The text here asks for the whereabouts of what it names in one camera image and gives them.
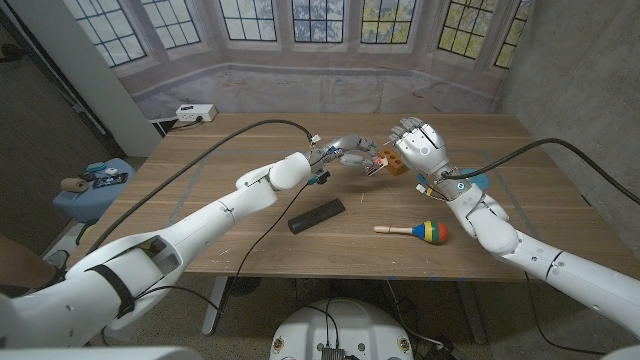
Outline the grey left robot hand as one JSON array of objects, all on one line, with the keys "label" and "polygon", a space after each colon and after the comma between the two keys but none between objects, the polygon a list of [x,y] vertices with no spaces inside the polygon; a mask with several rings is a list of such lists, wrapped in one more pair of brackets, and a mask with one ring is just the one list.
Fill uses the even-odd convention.
[{"label": "grey left robot hand", "polygon": [[334,160],[339,160],[346,167],[363,167],[368,176],[389,163],[378,155],[378,146],[373,140],[356,134],[336,138],[324,145],[314,145],[309,156],[311,172],[321,172],[326,163]]}]

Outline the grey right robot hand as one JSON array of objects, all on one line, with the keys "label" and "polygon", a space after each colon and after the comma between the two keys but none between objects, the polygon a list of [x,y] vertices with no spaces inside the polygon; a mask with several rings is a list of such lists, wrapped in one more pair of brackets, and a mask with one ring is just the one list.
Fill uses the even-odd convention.
[{"label": "grey right robot hand", "polygon": [[451,180],[446,175],[458,175],[450,165],[444,139],[431,125],[416,117],[400,120],[389,136],[395,152],[408,168],[433,178],[435,186],[449,200],[455,200],[471,189],[468,180]]}]

